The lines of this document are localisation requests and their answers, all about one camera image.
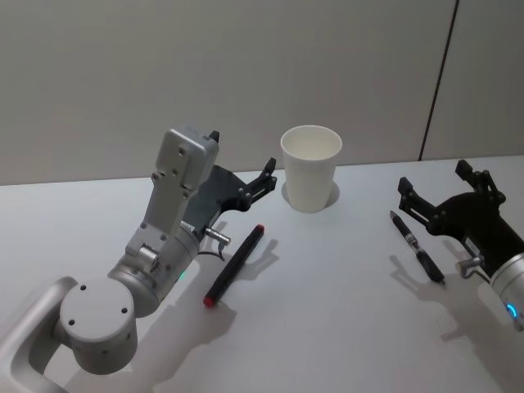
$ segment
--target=white table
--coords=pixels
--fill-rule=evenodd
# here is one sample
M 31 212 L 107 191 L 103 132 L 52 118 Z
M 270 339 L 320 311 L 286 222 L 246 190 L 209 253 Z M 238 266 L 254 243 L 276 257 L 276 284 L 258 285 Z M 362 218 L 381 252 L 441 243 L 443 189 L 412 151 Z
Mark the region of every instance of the white table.
M 524 235 L 524 156 L 470 163 L 491 171 L 508 197 L 502 216 Z M 435 204 L 467 191 L 455 164 L 339 168 L 340 199 L 316 215 L 289 207 L 277 172 L 275 192 L 219 220 L 233 237 L 230 255 L 255 224 L 266 235 L 218 309 L 201 301 L 222 263 L 198 258 L 162 306 L 138 320 L 138 351 L 124 370 L 93 376 L 61 348 L 46 374 L 71 393 L 524 391 L 524 333 L 487 284 L 455 273 L 460 245 L 402 214 L 446 274 L 443 290 L 389 218 L 401 176 Z M 51 276 L 105 276 L 150 191 L 148 179 L 0 187 L 0 315 Z M 392 276 L 399 270 L 411 286 Z

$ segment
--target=pen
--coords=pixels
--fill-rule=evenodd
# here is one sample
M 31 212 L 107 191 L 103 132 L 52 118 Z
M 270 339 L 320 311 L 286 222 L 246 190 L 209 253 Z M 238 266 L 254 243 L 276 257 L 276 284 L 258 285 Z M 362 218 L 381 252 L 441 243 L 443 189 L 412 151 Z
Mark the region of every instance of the pen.
M 231 260 L 226 264 L 226 267 L 211 286 L 211 289 L 207 292 L 204 297 L 204 305 L 206 307 L 213 307 L 220 297 L 226 292 L 233 279 L 237 276 L 242 266 L 246 263 L 247 258 L 253 252 L 256 245 L 264 234 L 264 226 L 258 224 L 253 229 L 246 240 L 238 248 L 237 252 L 231 257 Z
M 415 252 L 418 262 L 420 262 L 430 280 L 445 285 L 444 274 L 442 274 L 442 272 L 436 266 L 435 262 L 433 262 L 431 257 L 426 253 L 426 251 L 420 247 L 417 238 L 411 233 L 406 224 L 404 224 L 402 218 L 396 215 L 391 210 L 390 217 L 393 220 L 393 224 L 399 230 L 400 234 L 404 237 L 406 242 L 411 246 L 411 248 Z

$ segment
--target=black marker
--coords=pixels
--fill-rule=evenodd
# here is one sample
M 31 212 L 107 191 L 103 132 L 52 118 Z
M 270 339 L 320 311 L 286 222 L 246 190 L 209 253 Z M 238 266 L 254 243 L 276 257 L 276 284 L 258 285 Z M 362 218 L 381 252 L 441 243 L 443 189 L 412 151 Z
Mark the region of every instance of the black marker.
M 399 232 L 402 234 L 406 242 L 411 246 L 415 255 L 417 256 L 418 262 L 422 265 L 426 271 L 427 276 L 433 282 L 438 282 L 439 284 L 445 285 L 444 274 L 436 266 L 435 262 L 431 257 L 418 245 L 417 238 L 411 233 L 409 228 L 404 224 L 402 218 L 396 215 L 390 210 L 390 217 L 393 220 L 393 224 L 399 229 Z
M 204 305 L 211 308 L 215 305 L 217 301 L 220 300 L 224 292 L 229 287 L 229 284 L 237 276 L 242 266 L 246 263 L 247 258 L 251 255 L 251 252 L 255 249 L 259 240 L 264 234 L 264 226 L 258 224 L 250 235 L 246 237 L 246 240 L 242 243 L 240 248 L 238 248 L 235 255 L 231 257 L 231 260 L 226 264 L 226 267 L 219 274 L 211 289 L 207 292 L 206 297 L 204 297 Z

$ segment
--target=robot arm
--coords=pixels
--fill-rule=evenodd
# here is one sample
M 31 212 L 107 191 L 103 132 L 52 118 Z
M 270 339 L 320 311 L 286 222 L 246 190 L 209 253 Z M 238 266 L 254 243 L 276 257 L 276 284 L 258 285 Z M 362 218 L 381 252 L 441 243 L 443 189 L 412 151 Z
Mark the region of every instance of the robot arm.
M 199 136 L 186 127 L 165 134 L 151 176 L 146 214 L 107 278 L 61 278 L 46 285 L 0 331 L 0 391 L 64 392 L 42 374 L 60 344 L 96 374 L 123 368 L 137 348 L 136 318 L 153 313 L 227 210 L 249 210 L 275 189 L 275 160 L 245 184 L 214 165 L 219 133 Z
M 473 172 L 465 160 L 460 160 L 455 173 L 468 182 L 473 192 L 452 196 L 433 206 L 413 190 L 407 178 L 401 178 L 399 208 L 424 225 L 431 235 L 451 236 L 461 242 L 472 256 L 458 263 L 462 277 L 471 277 L 474 268 L 482 269 L 516 328 L 522 330 L 524 241 L 500 217 L 499 206 L 506 197 L 487 170 Z

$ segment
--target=blue light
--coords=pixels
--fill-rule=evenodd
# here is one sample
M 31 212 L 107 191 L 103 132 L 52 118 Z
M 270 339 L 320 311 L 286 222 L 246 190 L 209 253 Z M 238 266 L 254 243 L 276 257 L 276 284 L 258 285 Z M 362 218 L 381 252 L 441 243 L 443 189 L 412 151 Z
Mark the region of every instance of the blue light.
M 514 305 L 512 305 L 511 303 L 507 303 L 506 308 L 508 309 L 509 313 L 511 314 L 513 318 L 517 317 L 517 309 L 515 308 Z

